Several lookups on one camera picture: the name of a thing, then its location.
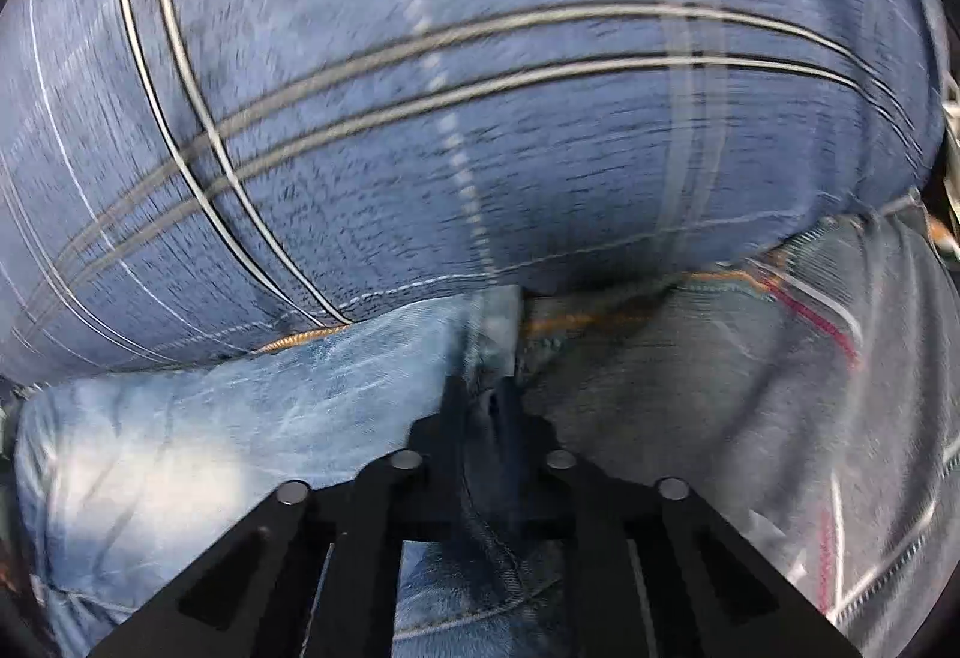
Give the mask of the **light blue denim pants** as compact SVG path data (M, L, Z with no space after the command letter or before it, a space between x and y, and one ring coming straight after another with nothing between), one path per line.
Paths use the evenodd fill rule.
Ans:
M26 403L14 472L53 641L85 656L281 484L350 481L462 376L487 393L562 350L511 287L409 305L212 367L111 373Z

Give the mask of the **blue plaid pillow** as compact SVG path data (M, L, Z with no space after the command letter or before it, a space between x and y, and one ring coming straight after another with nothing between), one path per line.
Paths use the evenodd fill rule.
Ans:
M729 263L921 187L947 0L2 0L2 373Z

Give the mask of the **grey star-patterned bed sheet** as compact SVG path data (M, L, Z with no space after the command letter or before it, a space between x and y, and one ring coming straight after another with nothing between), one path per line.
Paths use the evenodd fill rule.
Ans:
M524 309L529 411L608 474L680 477L867 656L958 562L958 294L918 204L742 265Z

